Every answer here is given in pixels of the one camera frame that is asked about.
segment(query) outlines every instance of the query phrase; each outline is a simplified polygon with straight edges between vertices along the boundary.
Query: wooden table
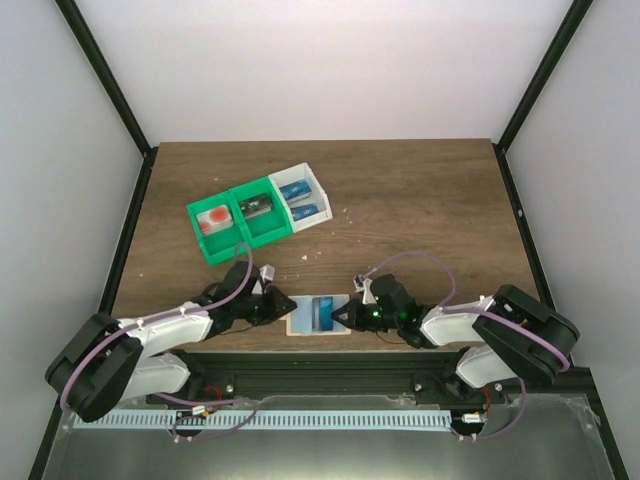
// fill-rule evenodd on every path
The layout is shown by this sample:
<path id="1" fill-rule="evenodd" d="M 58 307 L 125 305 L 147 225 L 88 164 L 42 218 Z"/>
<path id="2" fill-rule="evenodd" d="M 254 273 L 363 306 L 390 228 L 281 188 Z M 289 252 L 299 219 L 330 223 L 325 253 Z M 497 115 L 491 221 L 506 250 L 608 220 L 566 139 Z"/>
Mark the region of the wooden table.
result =
<path id="1" fill-rule="evenodd" d="M 351 294 L 354 275 L 403 250 L 423 250 L 453 269 L 454 304 L 492 294 L 503 283 L 536 295 L 489 140 L 164 143 L 113 314 L 169 309 L 222 279 L 231 262 L 206 264 L 186 205 L 301 162 L 327 192 L 334 218 L 254 252 L 258 265 L 276 267 L 276 285 L 286 294 Z M 405 258 L 385 271 L 419 302 L 436 303 L 449 293 L 447 276 L 426 259 Z M 245 326 L 237 321 L 234 329 Z M 399 341 L 395 333 L 382 337 Z M 409 349 L 371 333 L 287 337 L 284 321 L 190 348 Z"/>

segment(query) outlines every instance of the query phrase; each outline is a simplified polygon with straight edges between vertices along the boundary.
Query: black item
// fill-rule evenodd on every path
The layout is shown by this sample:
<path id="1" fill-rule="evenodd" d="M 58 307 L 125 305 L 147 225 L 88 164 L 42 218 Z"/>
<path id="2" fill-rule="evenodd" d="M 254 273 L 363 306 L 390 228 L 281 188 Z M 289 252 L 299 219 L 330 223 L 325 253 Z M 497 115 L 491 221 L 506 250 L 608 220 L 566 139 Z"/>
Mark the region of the black item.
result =
<path id="1" fill-rule="evenodd" d="M 118 322 L 106 313 L 96 313 L 76 333 L 47 369 L 45 380 L 58 394 L 84 356 L 106 333 L 118 330 Z M 98 355 L 76 380 L 68 403 L 85 422 L 108 413 L 120 401 L 135 369 L 142 345 L 137 338 L 124 335 L 110 347 L 110 354 Z"/>
<path id="2" fill-rule="evenodd" d="M 398 336 L 413 348 L 435 348 L 420 332 L 422 318 L 434 306 L 419 306 L 392 274 L 371 282 L 376 304 L 364 305 L 361 298 L 352 298 L 334 310 L 331 318 L 359 332 L 387 332 L 397 329 Z"/>
<path id="3" fill-rule="evenodd" d="M 388 273 L 371 282 L 371 293 L 385 314 L 393 316 L 398 336 L 413 348 L 434 348 L 420 332 L 422 318 L 434 306 L 418 306 L 396 278 Z"/>
<path id="4" fill-rule="evenodd" d="M 331 319 L 357 332 L 388 332 L 396 328 L 393 315 L 385 315 L 376 304 L 363 304 L 360 298 L 352 298 L 331 312 Z"/>
<path id="5" fill-rule="evenodd" d="M 526 329 L 569 356 L 580 333 L 569 320 L 513 285 L 503 285 L 488 311 Z M 558 376 L 560 361 L 537 343 L 493 320 L 479 316 L 473 324 L 478 335 L 527 383 L 550 384 Z"/>
<path id="6" fill-rule="evenodd" d="M 191 301 L 206 306 L 229 296 L 242 283 L 247 267 L 247 262 L 236 262 L 220 284 L 210 285 Z M 262 294 L 252 293 L 258 282 L 263 287 Z M 258 327 L 273 323 L 297 307 L 297 303 L 282 293 L 275 285 L 272 283 L 263 284 L 260 270 L 254 266 L 249 281 L 237 297 L 225 305 L 209 310 L 213 325 L 207 338 L 215 337 L 228 330 L 237 318 L 244 319 L 252 326 Z"/>
<path id="7" fill-rule="evenodd" d="M 247 198 L 239 202 L 240 211 L 244 215 L 245 220 L 257 217 L 264 213 L 268 213 L 273 208 L 273 201 L 266 193 L 261 193 L 255 197 Z"/>

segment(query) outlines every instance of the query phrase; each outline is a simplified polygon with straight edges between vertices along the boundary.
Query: white panel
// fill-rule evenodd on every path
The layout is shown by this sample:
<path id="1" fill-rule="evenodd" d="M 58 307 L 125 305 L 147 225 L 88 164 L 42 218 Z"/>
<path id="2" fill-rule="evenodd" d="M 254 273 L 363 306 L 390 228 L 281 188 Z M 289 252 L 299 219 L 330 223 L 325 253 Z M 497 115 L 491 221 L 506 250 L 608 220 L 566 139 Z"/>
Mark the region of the white panel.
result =
<path id="1" fill-rule="evenodd" d="M 0 478 L 19 479 L 56 397 L 45 369 L 98 306 L 140 155 L 55 2 L 0 2 L 0 65 Z"/>
<path id="2" fill-rule="evenodd" d="M 559 310 L 640 478 L 640 3 L 594 2 L 509 154 Z"/>
<path id="3" fill-rule="evenodd" d="M 152 143 L 497 140 L 569 0 L 80 0 Z"/>

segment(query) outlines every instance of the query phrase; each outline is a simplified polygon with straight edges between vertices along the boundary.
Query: purple cable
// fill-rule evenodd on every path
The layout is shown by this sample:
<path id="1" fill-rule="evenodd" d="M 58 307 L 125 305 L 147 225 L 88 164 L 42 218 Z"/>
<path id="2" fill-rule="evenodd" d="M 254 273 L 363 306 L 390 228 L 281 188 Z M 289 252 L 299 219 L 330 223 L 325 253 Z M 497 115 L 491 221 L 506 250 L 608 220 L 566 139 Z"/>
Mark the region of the purple cable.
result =
<path id="1" fill-rule="evenodd" d="M 191 400 L 183 400 L 182 398 L 174 397 L 173 395 L 169 395 L 167 393 L 154 393 L 154 395 L 158 398 L 162 398 L 163 400 L 168 400 L 173 403 L 177 403 L 178 405 L 184 405 L 185 407 L 218 407 L 220 405 L 238 405 L 241 403 L 247 402 L 248 398 L 231 398 L 229 400 L 211 400 L 209 402 L 193 402 Z"/>
<path id="2" fill-rule="evenodd" d="M 247 256 L 249 257 L 249 262 L 248 262 L 249 266 L 247 268 L 247 273 L 242 279 L 242 282 L 240 282 L 240 285 L 238 286 L 238 288 L 236 288 L 233 292 L 231 292 L 229 296 L 223 298 L 218 302 L 212 303 L 211 305 L 206 305 L 204 307 L 197 306 L 193 308 L 188 308 L 184 310 L 184 312 L 181 312 L 180 310 L 169 310 L 167 312 L 162 312 L 146 319 L 144 321 L 144 324 L 150 325 L 150 324 L 159 322 L 161 320 L 166 320 L 167 318 L 180 317 L 182 315 L 192 315 L 194 313 L 200 313 L 203 311 L 212 310 L 214 308 L 218 308 L 219 306 L 230 302 L 235 297 L 237 297 L 240 294 L 240 292 L 242 292 L 244 287 L 247 285 L 247 282 L 249 282 L 249 278 L 251 277 L 251 271 L 253 269 L 253 254 L 251 253 L 251 247 L 249 247 L 249 245 L 247 245 L 244 242 L 238 243 L 235 248 L 235 255 L 238 254 L 238 250 L 241 247 L 244 247 L 247 250 Z M 91 349 L 91 351 L 82 359 L 82 361 L 78 364 L 78 366 L 73 371 L 73 373 L 69 376 L 69 380 L 67 380 L 67 384 L 64 386 L 64 389 L 62 390 L 62 394 L 60 395 L 60 408 L 63 411 L 69 408 L 69 405 L 68 405 L 69 393 L 71 392 L 73 385 L 78 380 L 78 377 L 80 377 L 80 374 L 84 371 L 85 368 L 87 368 L 87 365 L 89 365 L 89 363 L 91 363 L 91 361 L 96 356 L 98 356 L 108 345 L 115 342 L 118 338 L 125 335 L 127 332 L 130 332 L 131 330 L 134 330 L 136 328 L 138 328 L 137 324 L 129 325 L 127 327 L 121 328 L 117 332 L 112 333 L 108 337 L 105 337 L 104 340 L 102 340 L 98 345 L 96 345 L 93 349 Z"/>
<path id="3" fill-rule="evenodd" d="M 484 310 L 482 310 L 480 308 L 460 308 L 460 309 L 458 309 L 458 308 L 445 308 L 444 312 L 445 313 L 470 313 L 470 314 L 474 314 L 474 315 L 481 315 L 483 317 L 488 318 L 489 320 L 493 320 L 494 322 L 498 322 L 499 324 L 504 325 L 505 327 L 510 328 L 511 330 L 514 330 L 514 331 L 518 332 L 523 337 L 527 337 L 529 340 L 531 340 L 534 343 L 537 343 L 542 348 L 544 348 L 549 353 L 551 353 L 562 364 L 562 368 L 560 369 L 561 372 L 566 372 L 569 369 L 569 367 L 571 366 L 571 364 L 569 363 L 569 360 L 567 360 L 567 357 L 565 357 L 564 354 L 560 350 L 558 350 L 556 347 L 551 345 L 545 339 L 539 337 L 535 333 L 530 332 L 526 328 L 521 327 L 517 323 L 513 323 L 513 322 L 510 322 L 509 320 L 507 320 L 506 318 L 502 318 L 500 315 L 496 315 L 495 313 L 492 313 L 492 312 L 485 312 Z"/>
<path id="4" fill-rule="evenodd" d="M 238 402 L 235 403 L 241 403 L 244 401 L 247 401 L 248 399 L 243 398 L 243 399 L 236 399 L 239 400 Z M 238 430 L 240 430 L 242 427 L 244 427 L 246 424 L 248 424 L 249 422 L 251 422 L 255 416 L 258 414 L 258 403 L 257 402 L 253 402 L 255 405 L 255 408 L 253 409 L 253 411 L 251 412 L 251 414 L 249 414 L 249 416 L 247 418 L 245 418 L 244 420 L 242 420 L 241 422 L 237 423 L 236 425 L 234 425 L 233 427 L 224 430 L 222 432 L 218 432 L 218 433 L 214 433 L 211 435 L 198 435 L 196 437 L 191 437 L 191 439 L 193 441 L 199 442 L 199 441 L 203 441 L 203 440 L 213 440 L 215 438 L 220 438 L 220 437 L 224 437 L 226 435 L 230 435 L 232 433 L 237 432 Z M 207 405 L 207 403 L 198 403 L 197 405 Z M 176 439 L 176 441 L 180 441 L 180 436 L 178 435 L 177 432 L 177 428 L 178 426 L 182 423 L 185 422 L 189 419 L 192 418 L 200 418 L 197 415 L 188 415 L 186 417 L 182 417 L 176 420 L 176 422 L 173 424 L 173 427 L 171 428 L 171 433 L 173 434 L 174 438 Z"/>
<path id="5" fill-rule="evenodd" d="M 524 381 L 521 378 L 518 378 L 518 382 L 520 382 L 522 397 L 520 397 L 520 410 L 518 410 L 518 414 L 516 415 L 516 418 L 514 418 L 513 421 L 509 423 L 509 425 L 498 430 L 497 432 L 490 433 L 489 435 L 482 435 L 482 436 L 476 437 L 476 440 L 491 440 L 492 438 L 496 438 L 502 435 L 503 433 L 507 433 L 520 421 L 520 419 L 522 418 L 522 415 L 524 414 L 525 406 L 527 405 L 527 387 L 525 386 Z M 451 429 L 451 431 L 456 437 L 463 438 L 463 436 L 453 428 Z"/>
<path id="6" fill-rule="evenodd" d="M 428 258 L 432 262 L 437 263 L 447 273 L 447 275 L 449 275 L 449 280 L 451 280 L 451 293 L 449 293 L 447 298 L 442 300 L 438 304 L 438 306 L 444 307 L 446 304 L 448 304 L 453 299 L 453 297 L 455 297 L 455 295 L 456 295 L 456 279 L 453 277 L 453 272 L 451 271 L 451 269 L 449 267 L 447 267 L 444 264 L 444 262 L 442 262 L 439 258 L 437 258 L 437 257 L 435 257 L 435 256 L 433 256 L 433 255 L 431 255 L 429 253 L 418 252 L 418 251 L 414 251 L 414 250 L 409 250 L 409 251 L 406 251 L 406 252 L 398 253 L 396 255 L 393 255 L 392 257 L 387 258 L 384 262 L 382 262 L 377 267 L 373 267 L 371 270 L 369 270 L 367 273 L 365 273 L 362 276 L 362 278 L 369 278 L 371 275 L 376 273 L 378 270 L 380 270 L 385 265 L 387 265 L 387 264 L 389 264 L 391 262 L 395 262 L 397 259 L 402 258 L 402 257 L 406 257 L 408 255 L 417 255 L 417 256 L 420 256 L 420 257 Z"/>

